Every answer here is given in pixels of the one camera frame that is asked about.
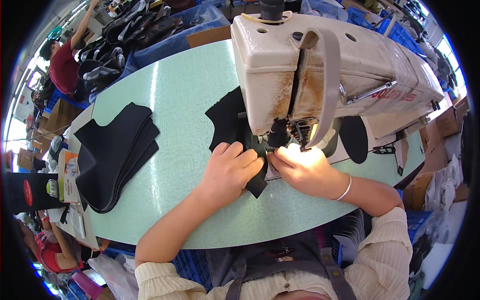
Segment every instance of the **industrial sewing machine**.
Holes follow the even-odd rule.
[[[231,26],[248,121],[259,139],[295,137],[307,151],[328,143],[335,118],[361,116],[371,150],[427,124],[444,95],[419,56],[372,30],[269,2]]]

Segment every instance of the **hand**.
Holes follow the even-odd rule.
[[[300,146],[291,143],[268,153],[268,160],[292,188],[304,194],[336,199],[348,187],[348,175],[335,170],[317,147],[300,152]]]
[[[243,145],[220,143],[208,160],[204,177],[194,192],[213,209],[220,209],[237,200],[250,181],[264,165],[253,149],[242,153]]]
[[[100,0],[91,0],[90,1],[90,9],[94,9],[98,4],[100,3]]]

